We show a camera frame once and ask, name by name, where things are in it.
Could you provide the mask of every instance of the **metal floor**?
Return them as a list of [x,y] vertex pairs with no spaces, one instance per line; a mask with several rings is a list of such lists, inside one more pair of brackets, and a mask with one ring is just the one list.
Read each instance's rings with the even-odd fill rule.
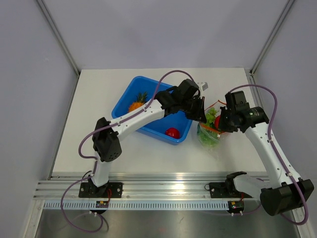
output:
[[[246,202],[250,210],[253,201]],[[69,219],[87,212],[67,210]],[[271,217],[262,208],[242,217],[218,216],[225,211],[106,211],[109,230],[87,234],[66,225],[60,210],[43,210],[36,238],[299,238],[297,227],[280,216]],[[74,222],[96,229],[99,218],[83,216]]]

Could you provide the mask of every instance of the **black mounting bracket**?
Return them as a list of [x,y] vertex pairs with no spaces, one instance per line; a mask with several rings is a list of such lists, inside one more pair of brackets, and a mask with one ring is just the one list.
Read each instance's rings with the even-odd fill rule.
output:
[[[235,172],[227,175],[224,182],[210,182],[209,191],[211,198],[241,198],[242,193],[237,191],[234,186],[233,179],[239,175],[246,175],[246,172]],[[252,198],[250,195],[244,193],[245,198]]]
[[[242,193],[232,191],[226,188],[225,182],[210,182],[209,192],[211,198],[241,198]],[[244,193],[245,198],[252,198],[250,195]]]
[[103,186],[96,187],[91,179],[88,182],[80,184],[78,197],[80,198],[121,198],[123,190],[123,183],[121,182],[108,182]]

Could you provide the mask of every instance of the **red tomato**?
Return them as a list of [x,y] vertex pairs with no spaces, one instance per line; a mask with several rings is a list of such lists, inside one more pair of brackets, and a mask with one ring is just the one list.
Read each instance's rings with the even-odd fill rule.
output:
[[170,129],[168,129],[165,132],[165,135],[168,135],[170,137],[173,137],[175,139],[179,139],[180,138],[180,133],[176,128],[171,127]]
[[216,129],[218,129],[219,127],[219,121],[220,121],[220,116],[217,116],[216,119],[214,120],[214,126],[216,127]]

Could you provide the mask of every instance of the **red apple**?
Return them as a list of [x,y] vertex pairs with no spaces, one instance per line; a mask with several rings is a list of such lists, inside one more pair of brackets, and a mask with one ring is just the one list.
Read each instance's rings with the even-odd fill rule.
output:
[[176,128],[171,127],[170,129],[168,129],[165,132],[165,135],[168,135],[170,137],[173,137],[175,139],[179,139],[180,138],[180,133]]

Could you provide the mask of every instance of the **pineapple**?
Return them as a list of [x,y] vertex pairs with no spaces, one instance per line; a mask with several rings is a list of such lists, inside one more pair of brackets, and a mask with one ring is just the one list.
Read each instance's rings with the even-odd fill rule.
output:
[[129,112],[132,112],[133,110],[136,110],[137,108],[141,107],[147,102],[148,93],[139,93],[137,96],[137,100],[131,104],[129,107]]

